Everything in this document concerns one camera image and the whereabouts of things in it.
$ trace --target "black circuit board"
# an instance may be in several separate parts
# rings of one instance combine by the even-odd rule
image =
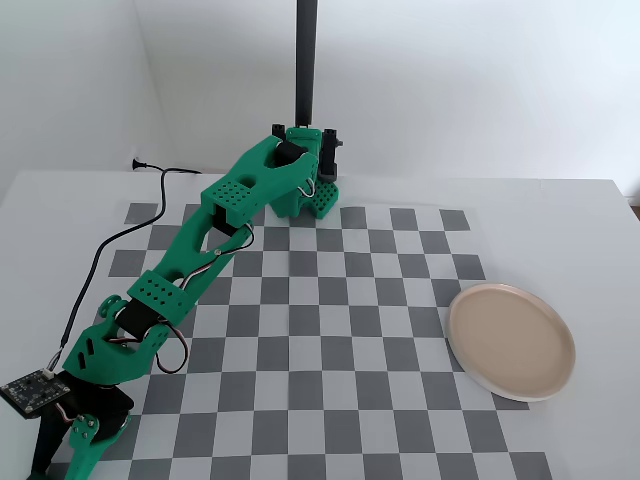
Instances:
[[[24,418],[39,416],[39,410],[69,392],[58,378],[47,379],[36,370],[0,387],[0,395]]]

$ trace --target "white table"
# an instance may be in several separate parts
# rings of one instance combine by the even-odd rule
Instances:
[[[170,201],[198,203],[219,175],[167,177]],[[95,248],[123,201],[159,201],[158,175],[24,172],[0,208],[0,381],[49,360]],[[341,178],[342,202],[475,209],[493,279],[531,291],[571,329],[567,387],[532,404],[555,480],[640,475],[640,222],[611,181]],[[85,302],[70,345],[93,320]],[[26,478],[37,421],[0,403],[0,478]]]

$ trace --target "white wall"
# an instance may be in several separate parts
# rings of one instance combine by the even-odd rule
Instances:
[[[173,161],[132,0],[0,2],[0,199],[18,169]]]
[[[640,188],[637,0],[320,0],[314,123],[340,172]],[[294,0],[136,0],[180,158],[290,124]]]

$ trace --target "black pole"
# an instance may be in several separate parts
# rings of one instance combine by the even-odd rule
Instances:
[[[296,19],[296,127],[311,125],[318,0],[298,0]]]

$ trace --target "beige plate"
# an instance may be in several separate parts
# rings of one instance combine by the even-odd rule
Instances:
[[[482,284],[451,303],[446,324],[464,370],[513,400],[546,400],[569,380],[576,360],[571,332],[538,297],[508,285]]]

